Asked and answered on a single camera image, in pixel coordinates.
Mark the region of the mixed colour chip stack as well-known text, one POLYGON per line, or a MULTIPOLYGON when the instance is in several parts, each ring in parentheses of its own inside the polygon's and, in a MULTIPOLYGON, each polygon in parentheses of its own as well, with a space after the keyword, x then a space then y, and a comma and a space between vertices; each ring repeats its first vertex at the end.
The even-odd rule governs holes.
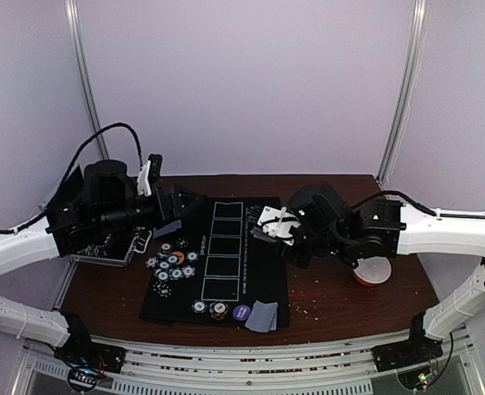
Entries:
POLYGON ((229 311, 229 305, 222 301, 214 301, 209 305, 209 312, 213 319, 223 320, 229 311))

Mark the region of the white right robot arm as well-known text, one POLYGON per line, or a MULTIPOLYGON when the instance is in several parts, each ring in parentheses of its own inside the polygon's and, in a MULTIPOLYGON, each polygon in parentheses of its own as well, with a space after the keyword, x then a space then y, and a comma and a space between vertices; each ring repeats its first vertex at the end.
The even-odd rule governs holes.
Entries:
POLYGON ((421 253, 479 258, 458 288, 413 317, 408 339, 373 348, 378 371, 442 356, 443 341, 485 307, 485 211, 431 209, 394 190, 349 205, 331 185, 312 184, 281 208, 251 207, 249 221, 255 237, 298 267, 326 256, 353 269, 370 258, 421 253))

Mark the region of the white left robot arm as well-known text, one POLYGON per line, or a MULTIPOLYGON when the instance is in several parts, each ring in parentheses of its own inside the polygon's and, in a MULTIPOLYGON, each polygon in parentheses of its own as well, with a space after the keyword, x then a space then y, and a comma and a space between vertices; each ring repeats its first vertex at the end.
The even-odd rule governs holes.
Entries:
MULTIPOLYGON (((45 209, 27 222, 0 230, 0 276, 44 260, 101 245, 108 236, 132 239, 193 212, 204 196, 172 184, 156 186, 160 154, 140 159, 137 176, 120 160, 81 167, 71 160, 45 209)), ((100 352, 78 315, 32 308, 0 296, 0 332, 44 343, 67 364, 90 366, 100 352)))

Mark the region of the blue backed playing card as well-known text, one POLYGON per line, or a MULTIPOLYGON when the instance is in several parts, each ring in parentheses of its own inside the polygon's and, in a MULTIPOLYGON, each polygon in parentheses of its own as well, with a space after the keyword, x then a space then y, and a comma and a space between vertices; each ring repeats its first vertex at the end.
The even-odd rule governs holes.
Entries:
POLYGON ((181 220, 173 221, 170 224, 164 225, 159 229, 154 229, 153 237, 156 239, 156 238, 160 238, 164 235, 174 233, 177 230, 179 230, 181 228, 181 226, 182 226, 181 220))

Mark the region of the red black hundred chip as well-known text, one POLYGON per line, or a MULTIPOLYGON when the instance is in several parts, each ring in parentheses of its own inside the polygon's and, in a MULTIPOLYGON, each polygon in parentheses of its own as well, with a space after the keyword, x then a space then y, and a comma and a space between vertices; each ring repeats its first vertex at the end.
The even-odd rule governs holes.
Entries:
POLYGON ((171 253, 171 251, 172 251, 172 246, 171 246, 171 244, 169 244, 169 243, 164 243, 164 244, 162 244, 162 245, 161 245, 161 247, 160 247, 160 252, 161 252, 162 254, 170 254, 170 253, 171 253))

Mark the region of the blue green fifty chip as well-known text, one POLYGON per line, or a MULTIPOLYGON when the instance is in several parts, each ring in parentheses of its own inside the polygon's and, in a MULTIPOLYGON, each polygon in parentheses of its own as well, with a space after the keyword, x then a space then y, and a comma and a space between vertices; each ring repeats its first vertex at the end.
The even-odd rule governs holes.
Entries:
POLYGON ((189 262, 196 262, 199 259, 199 254, 197 252, 190 251, 186 254, 186 259, 189 262))

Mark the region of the purple small blind button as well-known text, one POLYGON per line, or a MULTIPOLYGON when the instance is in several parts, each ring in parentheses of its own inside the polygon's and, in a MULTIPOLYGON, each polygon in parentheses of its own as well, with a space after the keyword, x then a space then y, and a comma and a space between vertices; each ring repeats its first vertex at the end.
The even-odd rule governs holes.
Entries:
POLYGON ((233 318, 238 322, 246 321, 251 314, 251 308, 246 304, 237 305, 232 312, 233 318))

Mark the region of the orange big blind button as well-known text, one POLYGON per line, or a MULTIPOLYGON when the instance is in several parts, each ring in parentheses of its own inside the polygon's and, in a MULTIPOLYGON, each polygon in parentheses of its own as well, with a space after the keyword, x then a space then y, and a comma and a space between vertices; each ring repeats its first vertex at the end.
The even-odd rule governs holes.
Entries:
POLYGON ((181 265, 185 260, 185 255, 180 251, 174 251, 168 260, 174 265, 181 265))

